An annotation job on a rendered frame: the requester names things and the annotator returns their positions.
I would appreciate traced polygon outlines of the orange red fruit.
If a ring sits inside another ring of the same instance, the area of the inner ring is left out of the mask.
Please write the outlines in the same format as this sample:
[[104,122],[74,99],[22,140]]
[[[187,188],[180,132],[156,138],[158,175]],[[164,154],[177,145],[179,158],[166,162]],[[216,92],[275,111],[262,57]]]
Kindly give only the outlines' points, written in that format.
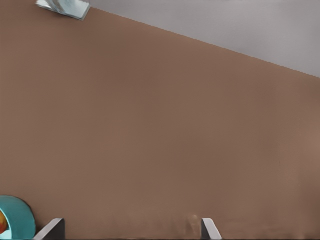
[[7,228],[8,228],[7,219],[6,219],[5,215],[3,214],[3,212],[0,210],[0,234],[5,232],[7,230]]

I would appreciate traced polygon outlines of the teal plate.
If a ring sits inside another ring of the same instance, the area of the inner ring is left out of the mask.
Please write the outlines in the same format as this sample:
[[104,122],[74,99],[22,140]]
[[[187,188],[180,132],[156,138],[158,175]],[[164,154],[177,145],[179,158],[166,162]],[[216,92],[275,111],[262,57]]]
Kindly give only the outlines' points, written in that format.
[[0,195],[0,211],[7,220],[7,229],[0,240],[27,240],[36,233],[35,218],[29,205],[11,195]]

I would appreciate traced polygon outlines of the silver frame post foot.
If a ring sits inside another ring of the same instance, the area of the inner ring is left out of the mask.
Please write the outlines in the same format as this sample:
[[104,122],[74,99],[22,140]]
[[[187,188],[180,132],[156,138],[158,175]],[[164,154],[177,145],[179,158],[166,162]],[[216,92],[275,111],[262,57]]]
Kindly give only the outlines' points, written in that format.
[[88,1],[83,0],[36,0],[35,4],[43,9],[81,21],[91,7]]

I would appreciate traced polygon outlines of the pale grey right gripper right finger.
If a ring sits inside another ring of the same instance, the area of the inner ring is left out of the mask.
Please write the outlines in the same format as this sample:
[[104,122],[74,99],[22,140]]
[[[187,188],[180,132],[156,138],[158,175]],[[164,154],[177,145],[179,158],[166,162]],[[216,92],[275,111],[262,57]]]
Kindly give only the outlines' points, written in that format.
[[211,218],[202,218],[200,223],[201,240],[221,240],[222,236]]

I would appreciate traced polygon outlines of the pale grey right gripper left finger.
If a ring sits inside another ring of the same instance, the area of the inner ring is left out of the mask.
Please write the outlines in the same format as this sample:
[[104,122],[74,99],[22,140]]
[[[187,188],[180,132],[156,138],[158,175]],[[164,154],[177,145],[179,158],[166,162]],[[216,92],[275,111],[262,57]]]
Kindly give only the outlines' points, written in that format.
[[65,219],[54,218],[46,224],[34,237],[34,240],[64,240]]

